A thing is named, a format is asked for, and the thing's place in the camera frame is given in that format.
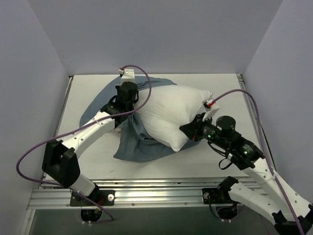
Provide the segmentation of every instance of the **bolt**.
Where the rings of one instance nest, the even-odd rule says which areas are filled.
[[[109,194],[108,195],[108,201],[112,202],[114,200],[114,195],[113,194]]]
[[[209,195],[210,195],[210,194],[209,194],[208,192],[205,192],[205,193],[203,194],[203,198],[204,198],[204,199],[208,199],[208,198],[209,198]]]

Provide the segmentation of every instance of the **pillow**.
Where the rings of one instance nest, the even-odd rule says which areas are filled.
[[[149,89],[139,91],[135,108],[145,101],[148,92]],[[154,87],[148,102],[137,113],[152,138],[178,152],[188,141],[179,127],[205,112],[202,102],[211,96],[210,91],[186,86]]]

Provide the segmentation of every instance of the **gray wall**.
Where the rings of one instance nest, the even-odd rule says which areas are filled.
[[[15,172],[18,158],[52,136],[68,77],[26,0],[0,1],[0,234],[19,232],[37,185]],[[41,175],[43,150],[22,171]]]
[[[28,0],[69,74],[243,73],[282,0]]]
[[[312,12],[312,0],[284,0],[245,73],[278,171],[311,202]]]

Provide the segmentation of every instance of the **metal frame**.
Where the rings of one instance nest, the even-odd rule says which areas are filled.
[[[237,75],[239,84],[242,89],[246,89],[241,74]],[[59,123],[56,129],[58,132],[61,119],[67,103],[68,94],[72,85],[73,76],[70,77]],[[244,95],[247,109],[249,111],[253,127],[256,133],[257,123],[253,106],[248,97]],[[166,208],[166,207],[207,207],[203,203],[203,188],[216,188],[224,179],[219,178],[188,178],[188,179],[147,179],[147,180],[93,180],[103,189],[115,190],[114,206],[115,208]],[[246,187],[262,194],[267,195],[256,182],[246,176],[237,177]],[[39,189],[34,189],[27,207],[26,217],[24,219],[21,234],[28,234],[30,231],[32,219],[36,210],[77,210],[80,207],[70,207],[71,193],[69,189],[57,186],[42,184]]]

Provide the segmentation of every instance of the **white table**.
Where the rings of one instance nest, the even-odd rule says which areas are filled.
[[[235,74],[150,74],[151,77],[168,78],[178,85],[207,89],[217,97],[240,84]],[[59,134],[79,127],[79,120],[88,105],[98,93],[117,75],[76,75],[74,76]],[[220,110],[213,118],[229,115],[235,118],[236,130],[255,144],[258,143],[252,121],[242,93],[232,93],[219,101]],[[173,155],[147,163],[133,163],[113,158],[119,145],[120,134],[106,133],[92,144],[79,159],[81,172],[92,180],[112,179],[191,179],[220,178],[228,175],[246,177],[235,166],[220,170],[220,155],[212,151],[206,141]]]

